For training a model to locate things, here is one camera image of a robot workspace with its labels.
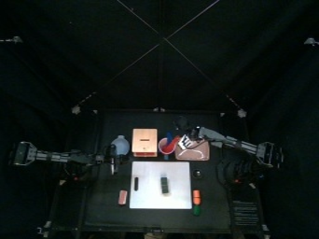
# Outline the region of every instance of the orange box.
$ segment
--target orange box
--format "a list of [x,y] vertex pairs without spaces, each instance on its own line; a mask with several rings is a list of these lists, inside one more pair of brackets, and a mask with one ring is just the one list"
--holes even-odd
[[134,157],[157,157],[157,129],[133,129]]

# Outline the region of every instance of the black table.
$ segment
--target black table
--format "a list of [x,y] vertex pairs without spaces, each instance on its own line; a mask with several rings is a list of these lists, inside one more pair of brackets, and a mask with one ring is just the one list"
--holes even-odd
[[[67,138],[67,149],[83,149],[97,152],[110,144],[117,135],[123,135],[131,144],[134,128],[154,128],[158,139],[166,132],[182,135],[176,130],[173,120],[185,117],[192,126],[202,126],[237,139],[248,140],[245,121],[234,113],[213,112],[133,112],[105,111],[98,115],[81,115]],[[193,232],[232,233],[238,238],[242,233],[253,233],[262,238],[262,216],[257,189],[248,185],[228,188],[217,180],[220,162],[244,157],[232,149],[209,148],[209,160],[189,162],[190,172],[197,169],[201,179],[190,176],[190,189],[200,190],[200,215],[192,209],[129,209],[117,205],[119,190],[127,191],[130,185],[131,161],[162,161],[156,158],[134,158],[129,153],[129,162],[119,166],[115,175],[110,175],[109,165],[103,164],[90,172],[85,181],[66,181],[58,184],[46,225],[47,237],[55,232],[69,231],[75,238],[82,232]],[[250,208],[249,218],[240,214],[242,208]]]

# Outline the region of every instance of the white board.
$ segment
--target white board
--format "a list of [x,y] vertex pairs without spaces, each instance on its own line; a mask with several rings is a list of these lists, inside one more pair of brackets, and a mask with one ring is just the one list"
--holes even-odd
[[[161,193],[162,176],[168,180],[168,193]],[[189,162],[133,162],[129,195],[129,208],[190,209]]]

